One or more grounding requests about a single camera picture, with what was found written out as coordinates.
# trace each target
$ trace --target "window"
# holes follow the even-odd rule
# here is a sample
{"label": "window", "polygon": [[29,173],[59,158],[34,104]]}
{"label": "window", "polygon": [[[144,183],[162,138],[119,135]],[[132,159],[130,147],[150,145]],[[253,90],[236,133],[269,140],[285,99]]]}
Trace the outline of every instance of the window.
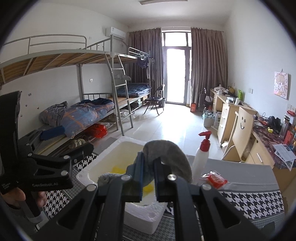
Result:
{"label": "window", "polygon": [[188,47],[192,47],[191,33],[188,33]]}
{"label": "window", "polygon": [[165,33],[165,45],[168,47],[186,47],[186,33],[173,32]]}

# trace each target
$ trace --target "ceiling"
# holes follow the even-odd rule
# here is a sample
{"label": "ceiling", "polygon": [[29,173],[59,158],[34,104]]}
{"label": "ceiling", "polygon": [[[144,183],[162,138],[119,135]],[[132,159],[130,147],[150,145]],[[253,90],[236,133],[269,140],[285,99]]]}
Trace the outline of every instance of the ceiling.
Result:
{"label": "ceiling", "polygon": [[139,0],[42,0],[82,7],[104,14],[127,26],[167,20],[224,25],[236,0],[188,0],[141,5]]}

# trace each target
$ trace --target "paper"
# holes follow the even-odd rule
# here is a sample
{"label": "paper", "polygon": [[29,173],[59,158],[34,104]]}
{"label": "paper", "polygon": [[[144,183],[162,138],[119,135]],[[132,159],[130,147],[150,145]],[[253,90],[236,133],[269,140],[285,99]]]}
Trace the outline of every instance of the paper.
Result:
{"label": "paper", "polygon": [[294,160],[296,159],[295,154],[285,144],[276,144],[273,145],[273,147],[276,149],[274,153],[285,163],[287,168],[291,171]]}
{"label": "paper", "polygon": [[278,151],[275,151],[274,154],[276,154],[285,163],[285,165],[287,166],[287,168],[289,169],[289,171],[292,170],[294,161],[293,162],[292,161],[285,162],[285,160],[281,157],[281,155],[279,154]]}

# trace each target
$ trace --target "red bag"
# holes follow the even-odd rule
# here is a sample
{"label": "red bag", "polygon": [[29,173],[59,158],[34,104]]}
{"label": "red bag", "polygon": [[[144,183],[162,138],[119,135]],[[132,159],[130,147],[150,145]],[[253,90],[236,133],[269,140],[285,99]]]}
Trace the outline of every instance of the red bag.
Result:
{"label": "red bag", "polygon": [[96,138],[102,138],[107,135],[107,129],[104,125],[101,124],[93,124],[92,126],[88,127],[85,132],[88,135],[91,135]]}

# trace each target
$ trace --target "hand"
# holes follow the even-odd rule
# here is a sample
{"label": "hand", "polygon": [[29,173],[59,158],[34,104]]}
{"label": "hand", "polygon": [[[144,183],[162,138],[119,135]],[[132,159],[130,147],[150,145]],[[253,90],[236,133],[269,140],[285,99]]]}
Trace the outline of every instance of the hand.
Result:
{"label": "hand", "polygon": [[[26,195],[25,193],[19,189],[14,188],[8,193],[2,195],[4,201],[10,205],[13,205],[17,208],[20,207],[18,201],[25,201]],[[38,207],[44,207],[46,204],[46,192],[38,192],[38,198],[36,199],[36,203]]]}

